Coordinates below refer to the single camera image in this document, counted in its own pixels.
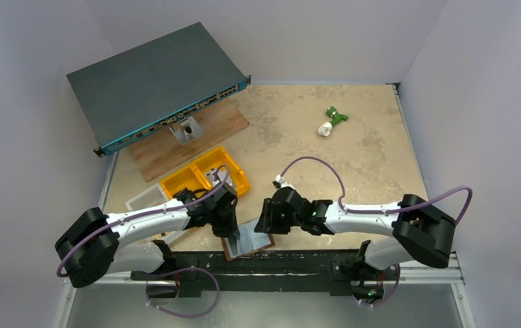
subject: wooden plank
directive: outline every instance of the wooden plank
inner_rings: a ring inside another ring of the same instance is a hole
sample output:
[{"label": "wooden plank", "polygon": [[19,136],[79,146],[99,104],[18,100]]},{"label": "wooden plank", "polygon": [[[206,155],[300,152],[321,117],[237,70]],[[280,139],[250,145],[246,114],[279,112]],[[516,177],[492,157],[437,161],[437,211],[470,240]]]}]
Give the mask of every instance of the wooden plank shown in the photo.
[{"label": "wooden plank", "polygon": [[204,134],[184,146],[168,128],[164,128],[127,147],[146,182],[238,133],[249,124],[230,99],[223,99],[193,117]]}]

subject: wall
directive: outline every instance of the wall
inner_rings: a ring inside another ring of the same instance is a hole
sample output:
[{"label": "wall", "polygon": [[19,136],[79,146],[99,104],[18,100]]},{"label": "wall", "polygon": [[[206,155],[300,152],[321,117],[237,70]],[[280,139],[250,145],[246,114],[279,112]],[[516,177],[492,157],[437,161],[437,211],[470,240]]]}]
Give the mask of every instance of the wall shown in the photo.
[{"label": "wall", "polygon": [[202,21],[255,83],[402,80],[446,0],[88,0],[119,53]]},{"label": "wall", "polygon": [[521,327],[521,1],[448,1],[400,95],[430,194],[475,189],[456,241],[479,326]]},{"label": "wall", "polygon": [[97,205],[109,161],[65,74],[110,55],[83,1],[0,1],[0,327],[57,311],[53,244]]}]

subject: purple cable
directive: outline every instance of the purple cable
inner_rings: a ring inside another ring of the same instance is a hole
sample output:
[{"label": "purple cable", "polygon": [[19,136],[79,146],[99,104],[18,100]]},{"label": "purple cable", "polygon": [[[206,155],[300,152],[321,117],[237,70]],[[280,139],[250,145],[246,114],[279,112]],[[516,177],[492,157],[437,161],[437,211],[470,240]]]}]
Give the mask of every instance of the purple cable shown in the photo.
[{"label": "purple cable", "polygon": [[[220,188],[222,188],[222,186],[224,184],[226,184],[226,181],[228,180],[228,177],[230,175],[230,171],[228,170],[228,166],[222,164],[220,165],[216,171],[214,172],[214,177],[218,179],[218,172],[220,172],[220,169],[221,168],[225,168],[226,169],[226,174],[224,175],[224,179],[222,180],[221,183],[217,184],[214,188],[212,188],[212,190],[207,193],[206,195],[202,196],[201,198],[198,198],[197,200],[193,201],[193,202],[190,202],[190,203],[187,203],[187,204],[183,204],[183,205],[180,205],[180,206],[175,206],[175,207],[170,207],[170,208],[167,208],[165,211],[171,211],[171,210],[181,210],[182,208],[186,208],[188,206],[192,206],[192,205],[196,205],[202,201],[204,201],[205,199],[209,198],[209,197],[212,197],[212,195],[214,195],[217,191],[220,190]],[[92,240],[92,238],[94,238],[95,236],[98,236],[100,233],[104,232],[105,230],[108,230],[108,229],[111,229],[112,227],[114,226],[117,226],[118,224],[122,224],[124,222],[128,222],[130,220],[134,220],[134,219],[137,219],[139,217],[145,217],[146,215],[153,215],[153,214],[159,214],[159,213],[162,213],[163,210],[162,209],[157,209],[157,210],[149,210],[147,212],[142,212],[142,213],[137,213],[137,214],[134,214],[134,215],[130,215],[129,217],[126,217],[124,219],[124,221],[121,221],[121,220],[117,220],[117,221],[114,221],[114,222],[111,222],[107,225],[104,225],[103,227],[93,231],[91,234],[89,234],[87,237],[85,237],[84,239],[82,239],[79,243],[77,243],[62,259],[62,261],[60,262],[59,266],[57,267],[57,271],[55,272],[55,274],[60,277],[60,278],[65,278],[65,277],[68,277],[68,274],[67,273],[62,273],[61,270],[65,267],[65,264],[67,263],[67,261],[69,261],[69,259],[73,256],[73,254],[78,250],[80,249],[82,246],[84,246],[88,241]]]},{"label": "purple cable", "polygon": [[353,214],[383,214],[383,215],[386,215],[386,214],[396,214],[396,213],[410,212],[412,210],[418,210],[420,208],[424,208],[426,206],[430,206],[430,205],[432,205],[432,204],[434,204],[436,202],[439,202],[440,200],[443,200],[446,197],[450,197],[454,193],[466,190],[468,192],[468,197],[466,197],[466,202],[464,202],[464,206],[462,206],[462,210],[460,211],[460,213],[458,214],[458,216],[457,216],[457,218],[455,220],[455,223],[458,224],[462,220],[462,217],[464,217],[464,214],[466,214],[466,211],[468,210],[468,207],[470,206],[470,201],[472,200],[472,194],[473,194],[472,188],[467,187],[467,186],[460,186],[460,187],[456,187],[454,189],[451,189],[451,190],[443,193],[442,195],[439,195],[438,197],[432,198],[431,200],[428,200],[426,202],[423,202],[423,203],[420,203],[420,204],[416,204],[416,205],[413,205],[413,206],[408,206],[408,207],[404,207],[404,208],[397,208],[397,209],[394,209],[394,210],[387,210],[387,211],[382,211],[382,210],[352,210],[352,209],[345,208],[345,206],[343,205],[343,198],[345,197],[345,185],[343,184],[343,181],[341,180],[341,177],[339,176],[339,173],[337,173],[337,171],[329,163],[325,162],[324,160],[322,160],[322,159],[320,159],[318,157],[314,157],[314,156],[302,156],[302,157],[299,157],[298,159],[295,159],[294,161],[290,162],[284,168],[284,170],[282,171],[282,173],[280,175],[284,176],[286,171],[289,170],[289,168],[293,164],[295,164],[296,162],[298,162],[298,161],[300,161],[302,159],[312,159],[314,161],[318,161],[318,162],[326,165],[327,167],[329,167],[329,169],[333,172],[333,174],[335,174],[335,176],[337,177],[337,180],[339,181],[339,184],[341,185],[341,196],[337,199],[337,203],[347,213],[353,213]]},{"label": "purple cable", "polygon": [[387,295],[384,295],[384,298],[381,299],[381,301],[379,301],[378,303],[376,304],[372,304],[372,303],[365,303],[365,305],[367,306],[373,306],[373,307],[377,307],[377,306],[380,306],[381,304],[387,302],[389,300],[389,298],[391,297],[391,295],[393,295],[393,293],[395,292],[395,290],[397,289],[397,285],[399,284],[399,278],[400,278],[400,275],[401,275],[401,266],[399,266],[399,264],[396,264],[395,265],[395,268],[397,270],[397,272],[395,273],[396,274],[396,277],[395,277],[395,284],[393,284],[393,287],[389,290],[389,292],[387,293]]},{"label": "purple cable", "polygon": [[177,273],[182,273],[182,272],[185,272],[185,271],[200,271],[202,273],[205,273],[206,275],[208,275],[212,281],[214,282],[214,286],[216,287],[216,298],[214,298],[214,302],[212,302],[212,304],[204,311],[202,312],[199,312],[199,313],[196,313],[196,314],[184,314],[184,313],[178,313],[178,312],[174,312],[174,311],[170,311],[170,310],[167,310],[163,307],[161,307],[160,305],[157,305],[157,304],[154,304],[152,302],[152,299],[150,299],[150,295],[148,294],[148,288],[146,287],[146,299],[148,300],[148,304],[150,306],[152,306],[152,308],[156,309],[156,310],[160,310],[162,312],[165,312],[165,313],[168,313],[168,314],[171,314],[173,316],[178,316],[180,318],[197,318],[199,316],[204,316],[208,313],[210,313],[210,311],[212,311],[212,309],[218,304],[218,300],[220,299],[220,285],[218,284],[218,280],[216,280],[216,277],[204,270],[204,269],[201,269],[201,268],[184,268],[184,269],[179,269],[179,270],[176,270],[176,271],[172,271],[172,272],[169,272],[169,273],[164,273],[164,274],[161,274],[161,275],[154,275],[155,278],[165,278],[165,277],[169,277],[171,275],[175,275]]}]

